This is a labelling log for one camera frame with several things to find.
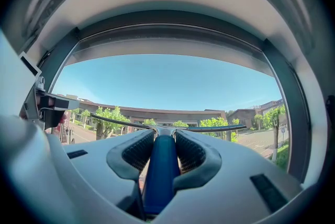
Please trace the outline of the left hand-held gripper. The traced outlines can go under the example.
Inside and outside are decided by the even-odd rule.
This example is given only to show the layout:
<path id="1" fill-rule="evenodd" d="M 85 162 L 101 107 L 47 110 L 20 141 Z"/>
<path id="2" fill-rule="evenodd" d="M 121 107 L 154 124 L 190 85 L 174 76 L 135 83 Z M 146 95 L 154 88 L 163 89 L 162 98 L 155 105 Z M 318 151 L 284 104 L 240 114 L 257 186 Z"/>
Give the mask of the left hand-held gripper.
<path id="1" fill-rule="evenodd" d="M 39 76 L 23 104 L 25 117 L 43 130 L 56 127 L 66 110 L 77 109 L 80 102 L 53 95 L 44 89 L 44 77 Z"/>

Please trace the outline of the large window glass pane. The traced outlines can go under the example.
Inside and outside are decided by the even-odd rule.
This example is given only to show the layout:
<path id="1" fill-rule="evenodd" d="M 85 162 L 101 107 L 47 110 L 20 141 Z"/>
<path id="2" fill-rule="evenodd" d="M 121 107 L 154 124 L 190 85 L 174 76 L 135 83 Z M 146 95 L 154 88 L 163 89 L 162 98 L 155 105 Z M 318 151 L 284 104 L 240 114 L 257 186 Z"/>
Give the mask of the large window glass pane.
<path id="1" fill-rule="evenodd" d="M 275 78 L 243 66 L 183 55 L 120 55 L 70 64 L 63 68 L 53 93 L 94 103 L 159 110 L 221 110 L 226 114 L 282 99 Z M 98 140 L 84 129 L 81 112 L 70 112 L 72 143 Z M 289 138 L 284 105 L 255 115 L 273 133 L 274 148 Z"/>

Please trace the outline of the dark brown gabled building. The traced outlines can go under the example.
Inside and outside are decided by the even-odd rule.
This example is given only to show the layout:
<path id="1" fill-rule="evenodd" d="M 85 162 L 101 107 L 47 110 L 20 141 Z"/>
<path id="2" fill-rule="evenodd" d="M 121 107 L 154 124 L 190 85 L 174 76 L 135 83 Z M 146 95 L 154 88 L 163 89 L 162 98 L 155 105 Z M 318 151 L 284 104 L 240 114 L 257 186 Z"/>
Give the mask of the dark brown gabled building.
<path id="1" fill-rule="evenodd" d="M 262 123 L 257 123 L 255 115 L 264 116 L 271 109 L 275 109 L 283 105 L 283 99 L 273 100 L 262 105 L 252 106 L 247 109 L 237 109 L 232 113 L 226 114 L 228 123 L 232 123 L 234 119 L 239 119 L 239 124 L 246 125 L 247 129 L 262 128 Z"/>

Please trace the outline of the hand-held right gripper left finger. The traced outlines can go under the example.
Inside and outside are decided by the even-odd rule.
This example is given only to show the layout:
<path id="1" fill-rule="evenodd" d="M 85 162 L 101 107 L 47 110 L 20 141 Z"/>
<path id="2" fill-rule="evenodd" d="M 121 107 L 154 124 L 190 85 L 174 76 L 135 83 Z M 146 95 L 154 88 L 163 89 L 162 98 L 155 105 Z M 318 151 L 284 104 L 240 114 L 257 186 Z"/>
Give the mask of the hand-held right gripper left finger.
<path id="1" fill-rule="evenodd" d="M 150 159 L 155 132 L 140 130 L 119 137 L 64 146 L 81 176 L 109 202 L 145 220 L 139 177 Z"/>

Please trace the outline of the squeegee with blue handle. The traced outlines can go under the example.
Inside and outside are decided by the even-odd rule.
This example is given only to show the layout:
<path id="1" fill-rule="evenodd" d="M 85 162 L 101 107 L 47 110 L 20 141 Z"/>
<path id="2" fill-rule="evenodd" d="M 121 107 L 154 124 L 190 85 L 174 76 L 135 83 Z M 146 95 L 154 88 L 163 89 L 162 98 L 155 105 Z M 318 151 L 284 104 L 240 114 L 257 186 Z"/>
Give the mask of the squeegee with blue handle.
<path id="1" fill-rule="evenodd" d="M 235 124 L 219 130 L 242 128 L 245 126 Z M 155 132 L 150 159 L 139 177 L 147 219 L 158 215 L 177 191 L 206 184 L 217 173 L 221 157 L 208 146 L 188 138 L 188 129 L 146 127 L 141 130 L 146 129 Z"/>

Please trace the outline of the long grey building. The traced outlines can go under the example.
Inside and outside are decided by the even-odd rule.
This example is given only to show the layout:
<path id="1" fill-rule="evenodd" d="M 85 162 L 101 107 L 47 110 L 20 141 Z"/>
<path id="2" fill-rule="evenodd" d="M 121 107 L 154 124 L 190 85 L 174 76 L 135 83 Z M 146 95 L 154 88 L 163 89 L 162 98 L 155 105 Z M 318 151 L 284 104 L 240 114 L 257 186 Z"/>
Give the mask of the long grey building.
<path id="1" fill-rule="evenodd" d="M 98 108 L 110 110 L 115 109 L 114 105 L 105 105 L 94 103 L 88 99 L 78 98 L 74 95 L 66 95 L 67 98 L 79 100 L 80 112 L 88 110 L 90 113 L 96 113 Z M 131 122 L 142 123 L 145 119 L 153 119 L 158 126 L 170 126 L 174 122 L 182 121 L 190 127 L 199 127 L 202 120 L 221 117 L 226 119 L 226 113 L 221 110 L 159 110 L 132 107 L 119 107 L 120 113 Z"/>

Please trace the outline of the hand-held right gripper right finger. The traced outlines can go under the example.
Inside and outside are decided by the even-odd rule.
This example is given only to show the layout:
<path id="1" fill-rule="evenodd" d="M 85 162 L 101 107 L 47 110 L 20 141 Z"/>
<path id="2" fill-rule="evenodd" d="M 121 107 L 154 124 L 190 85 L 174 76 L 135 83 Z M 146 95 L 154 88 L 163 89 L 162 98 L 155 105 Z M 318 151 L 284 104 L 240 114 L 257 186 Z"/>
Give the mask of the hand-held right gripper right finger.
<path id="1" fill-rule="evenodd" d="M 157 224 L 253 224 L 295 198 L 300 182 L 254 150 L 186 130 L 176 133 L 182 167 Z"/>

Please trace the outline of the row of green street trees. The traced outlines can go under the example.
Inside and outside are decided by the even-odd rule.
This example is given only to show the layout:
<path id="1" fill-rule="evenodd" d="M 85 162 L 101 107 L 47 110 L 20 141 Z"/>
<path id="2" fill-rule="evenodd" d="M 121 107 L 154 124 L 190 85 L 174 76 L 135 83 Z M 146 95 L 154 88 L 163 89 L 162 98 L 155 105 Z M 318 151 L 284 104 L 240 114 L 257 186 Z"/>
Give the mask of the row of green street trees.
<path id="1" fill-rule="evenodd" d="M 278 148 L 275 149 L 275 140 L 270 139 L 270 135 L 273 133 L 272 130 L 264 129 L 259 131 L 250 127 L 220 131 L 220 128 L 232 127 L 232 125 L 222 117 L 201 120 L 199 126 L 191 126 L 181 120 L 175 121 L 172 124 L 159 124 L 154 119 L 145 119 L 144 122 L 132 123 L 129 118 L 121 114 L 119 107 L 113 110 L 99 107 L 95 114 L 90 113 L 88 110 L 81 112 L 81 118 L 84 120 L 81 124 L 82 127 L 84 129 L 90 127 L 91 131 L 97 131 L 98 140 L 129 133 L 130 131 L 123 131 L 125 128 L 144 129 L 146 127 L 164 127 L 188 129 L 193 132 L 198 131 L 211 137 L 239 143 L 257 151 L 270 160 L 273 159 L 274 153 L 276 153 L 276 159 L 274 160 L 276 165 L 286 168 L 288 164 L 289 141 L 287 136 L 284 136 L 284 140 L 279 142 Z"/>

